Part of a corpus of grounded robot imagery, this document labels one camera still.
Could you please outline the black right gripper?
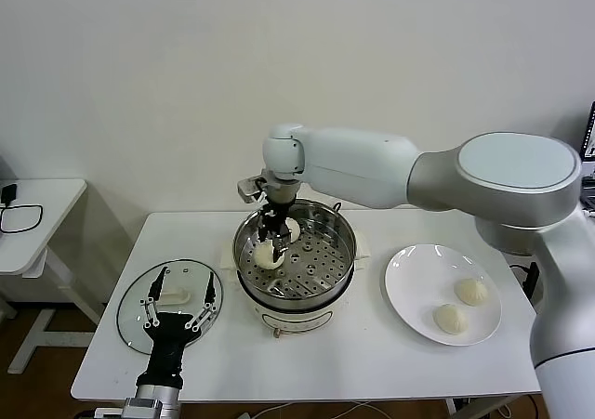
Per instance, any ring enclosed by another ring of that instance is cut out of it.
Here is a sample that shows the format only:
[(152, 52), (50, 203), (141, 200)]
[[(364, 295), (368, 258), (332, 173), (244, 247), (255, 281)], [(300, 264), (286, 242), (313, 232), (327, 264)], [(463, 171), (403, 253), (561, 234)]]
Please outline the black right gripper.
[(292, 203), (275, 203), (269, 199), (258, 210), (258, 241), (271, 239), (273, 262), (277, 263), (291, 243), (286, 219)]

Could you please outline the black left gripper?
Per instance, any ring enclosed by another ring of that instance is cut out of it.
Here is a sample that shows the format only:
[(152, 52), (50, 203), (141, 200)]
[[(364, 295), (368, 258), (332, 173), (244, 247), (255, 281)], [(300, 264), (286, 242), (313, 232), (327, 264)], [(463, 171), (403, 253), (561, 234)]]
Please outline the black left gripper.
[(152, 340), (152, 351), (137, 386), (182, 386), (182, 357), (185, 347), (199, 337), (203, 324), (218, 311), (215, 304), (215, 273), (210, 272), (202, 309), (194, 316), (187, 313), (159, 312), (167, 266), (152, 281), (148, 293), (139, 300), (144, 315), (143, 329)]

